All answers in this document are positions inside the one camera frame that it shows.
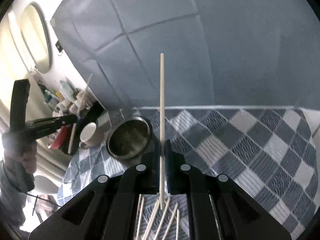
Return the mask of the person's left hand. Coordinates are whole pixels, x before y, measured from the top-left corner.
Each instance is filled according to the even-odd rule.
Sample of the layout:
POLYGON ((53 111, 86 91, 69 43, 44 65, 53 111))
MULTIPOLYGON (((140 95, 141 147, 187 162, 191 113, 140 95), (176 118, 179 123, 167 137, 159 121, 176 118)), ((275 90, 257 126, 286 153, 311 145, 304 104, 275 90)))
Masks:
POLYGON ((11 172, 15 173, 15 164, 22 164, 28 174, 34 174, 37 170, 37 142, 33 141, 23 147, 24 151, 16 151, 15 149, 4 149, 4 165, 11 172))

